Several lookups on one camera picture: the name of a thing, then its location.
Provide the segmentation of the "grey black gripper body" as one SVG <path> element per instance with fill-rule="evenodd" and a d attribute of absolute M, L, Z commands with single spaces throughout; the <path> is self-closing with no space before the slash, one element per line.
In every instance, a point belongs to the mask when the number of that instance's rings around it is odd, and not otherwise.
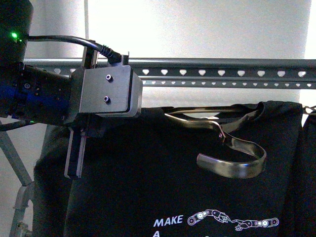
<path fill-rule="evenodd" d="M 77 68 L 68 77 L 24 65 L 15 80 L 14 117 L 19 120 L 77 127 L 86 137 L 103 137 L 105 120 L 79 112 L 83 76 Z"/>

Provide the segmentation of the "black long gripper finger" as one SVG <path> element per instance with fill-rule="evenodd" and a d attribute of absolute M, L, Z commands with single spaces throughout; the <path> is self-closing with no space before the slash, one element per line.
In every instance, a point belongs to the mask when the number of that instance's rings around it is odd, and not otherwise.
<path fill-rule="evenodd" d="M 70 137 L 64 175 L 66 178 L 80 178 L 83 167 L 86 135 L 80 127 L 69 127 Z"/>

